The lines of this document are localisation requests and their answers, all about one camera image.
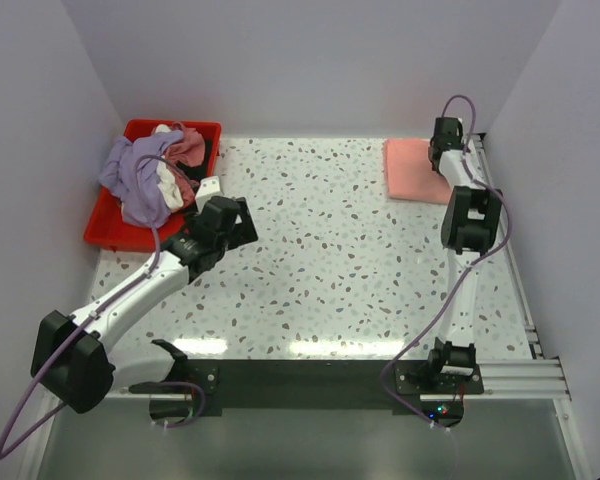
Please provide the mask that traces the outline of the salmon pink t shirt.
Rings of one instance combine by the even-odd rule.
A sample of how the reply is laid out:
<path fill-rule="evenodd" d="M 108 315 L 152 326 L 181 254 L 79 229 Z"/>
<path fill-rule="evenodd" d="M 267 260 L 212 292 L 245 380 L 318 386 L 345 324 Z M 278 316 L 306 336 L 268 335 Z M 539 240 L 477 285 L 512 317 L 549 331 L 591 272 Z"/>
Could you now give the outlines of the salmon pink t shirt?
<path fill-rule="evenodd" d="M 421 138 L 389 138 L 384 142 L 384 172 L 391 199 L 448 204 L 451 188 L 432 169 L 428 147 L 428 141 Z"/>

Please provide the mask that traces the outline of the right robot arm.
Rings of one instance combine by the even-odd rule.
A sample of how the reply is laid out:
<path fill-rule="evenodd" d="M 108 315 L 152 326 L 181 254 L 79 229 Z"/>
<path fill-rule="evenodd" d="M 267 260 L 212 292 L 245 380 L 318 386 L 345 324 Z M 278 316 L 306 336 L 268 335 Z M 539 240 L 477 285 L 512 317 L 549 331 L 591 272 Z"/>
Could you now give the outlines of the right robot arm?
<path fill-rule="evenodd" d="M 459 118 L 441 116 L 435 120 L 428 158 L 434 172 L 444 177 L 451 188 L 441 227 L 441 243 L 448 253 L 449 290 L 425 369 L 428 386 L 446 393 L 462 377 L 477 374 L 474 333 L 480 279 L 477 261 L 495 244 L 502 201 L 486 187 L 472 164 Z"/>

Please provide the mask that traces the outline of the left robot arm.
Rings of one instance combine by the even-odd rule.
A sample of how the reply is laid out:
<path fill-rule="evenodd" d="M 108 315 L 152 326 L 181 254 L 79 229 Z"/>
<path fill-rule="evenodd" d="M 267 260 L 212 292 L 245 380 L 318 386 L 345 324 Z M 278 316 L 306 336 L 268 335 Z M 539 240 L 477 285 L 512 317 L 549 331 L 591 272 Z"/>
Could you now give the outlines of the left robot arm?
<path fill-rule="evenodd" d="M 187 380 L 187 356 L 164 340 L 143 353 L 123 355 L 115 345 L 154 307 L 212 270 L 231 250 L 257 241 L 243 198 L 215 196 L 126 280 L 90 304 L 40 323 L 31 376 L 77 413 L 97 406 L 112 390 L 154 382 L 165 392 Z"/>

